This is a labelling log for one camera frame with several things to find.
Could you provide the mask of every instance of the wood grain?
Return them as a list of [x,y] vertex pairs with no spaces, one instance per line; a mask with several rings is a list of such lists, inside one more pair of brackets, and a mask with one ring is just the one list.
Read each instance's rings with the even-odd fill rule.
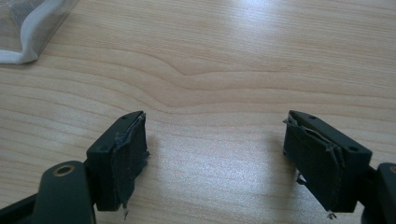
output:
[[130,214],[98,223],[360,223],[282,155],[290,109],[396,162],[396,2],[79,1],[40,59],[0,66],[0,207],[119,116],[148,115]]

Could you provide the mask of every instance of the table surface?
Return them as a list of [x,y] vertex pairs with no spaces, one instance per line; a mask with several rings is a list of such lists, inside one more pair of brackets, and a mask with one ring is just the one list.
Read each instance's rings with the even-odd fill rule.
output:
[[0,207],[147,113],[129,215],[98,223],[360,223],[284,158],[289,110],[396,162],[396,1],[79,1],[39,60],[0,65]]

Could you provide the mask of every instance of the plastic bag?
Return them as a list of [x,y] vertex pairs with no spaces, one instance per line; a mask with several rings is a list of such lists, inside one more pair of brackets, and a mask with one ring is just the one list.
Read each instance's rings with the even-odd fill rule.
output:
[[37,60],[76,2],[0,0],[0,63]]

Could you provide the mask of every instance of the clear plastic bag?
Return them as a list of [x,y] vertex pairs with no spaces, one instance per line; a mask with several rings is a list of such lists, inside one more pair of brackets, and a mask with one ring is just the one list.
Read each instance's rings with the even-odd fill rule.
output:
[[0,0],[0,63],[38,59],[77,0]]

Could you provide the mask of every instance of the wooden table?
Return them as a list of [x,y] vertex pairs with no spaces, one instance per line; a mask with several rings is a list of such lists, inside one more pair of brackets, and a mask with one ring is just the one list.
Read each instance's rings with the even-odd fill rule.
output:
[[38,61],[0,65],[0,103],[0,207],[144,110],[125,223],[360,223],[295,183],[282,120],[319,116],[396,162],[396,2],[81,0]]

